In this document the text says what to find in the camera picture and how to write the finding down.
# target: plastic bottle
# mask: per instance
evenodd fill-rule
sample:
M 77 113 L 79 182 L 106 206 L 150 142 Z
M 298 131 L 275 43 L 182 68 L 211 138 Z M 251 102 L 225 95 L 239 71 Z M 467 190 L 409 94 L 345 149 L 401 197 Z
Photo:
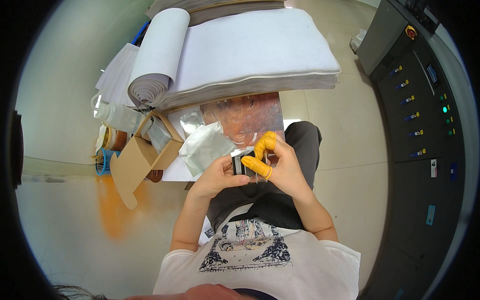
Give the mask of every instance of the plastic bottle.
M 91 101 L 93 110 L 96 110 L 94 117 L 103 120 L 107 127 L 127 133 L 135 133 L 145 116 L 141 112 L 122 104 L 96 101 L 99 95 L 100 92 Z

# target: orange stain on floor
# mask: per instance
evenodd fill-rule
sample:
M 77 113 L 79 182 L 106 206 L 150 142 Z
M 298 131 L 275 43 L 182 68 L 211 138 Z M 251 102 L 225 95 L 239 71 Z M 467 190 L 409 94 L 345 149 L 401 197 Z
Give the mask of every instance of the orange stain on floor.
M 144 181 L 135 191 L 138 205 L 135 209 L 128 209 L 123 203 L 115 187 L 111 175 L 102 175 L 96 178 L 97 196 L 102 225 L 106 234 L 113 240 L 121 240 L 128 235 L 136 217 L 150 207 L 150 192 Z

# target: cardboard box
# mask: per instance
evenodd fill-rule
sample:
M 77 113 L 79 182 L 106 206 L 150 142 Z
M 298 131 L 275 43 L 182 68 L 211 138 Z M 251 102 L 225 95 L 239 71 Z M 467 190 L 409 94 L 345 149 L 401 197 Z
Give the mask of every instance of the cardboard box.
M 142 128 L 152 116 L 159 118 L 163 122 L 173 138 L 159 155 L 157 155 L 150 142 L 141 136 Z M 137 206 L 138 202 L 134 192 L 147 174 L 151 170 L 165 170 L 168 168 L 177 158 L 182 145 L 182 137 L 168 118 L 152 110 L 140 124 L 137 132 L 127 143 L 119 157 L 113 154 L 110 159 L 110 172 L 123 203 L 129 209 L 134 209 Z

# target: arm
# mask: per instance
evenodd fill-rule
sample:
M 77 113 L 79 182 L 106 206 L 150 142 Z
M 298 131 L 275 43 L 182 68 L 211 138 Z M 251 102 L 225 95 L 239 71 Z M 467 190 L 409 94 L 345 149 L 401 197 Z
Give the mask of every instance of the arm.
M 173 227 L 170 251 L 176 249 L 197 251 L 198 239 L 202 233 L 210 200 L 224 188 L 245 185 L 249 180 L 250 178 L 245 175 L 233 175 L 230 155 L 213 161 L 185 198 L 185 204 Z
M 274 168 L 259 160 L 266 149 L 272 150 L 278 157 Z M 242 163 L 269 179 L 285 194 L 292 196 L 305 230 L 311 232 L 318 240 L 338 242 L 332 218 L 308 186 L 295 150 L 276 133 L 267 132 L 255 146 L 255 157 L 246 156 L 242 158 Z

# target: red emergency stop button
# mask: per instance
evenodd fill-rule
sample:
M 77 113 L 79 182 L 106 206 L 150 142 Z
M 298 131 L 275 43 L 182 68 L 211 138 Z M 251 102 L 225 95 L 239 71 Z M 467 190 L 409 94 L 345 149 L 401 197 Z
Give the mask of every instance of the red emergency stop button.
M 405 33 L 407 34 L 407 36 L 411 39 L 415 39 L 415 37 L 417 36 L 417 32 L 415 31 L 415 29 L 408 25 L 406 28 L 405 28 Z

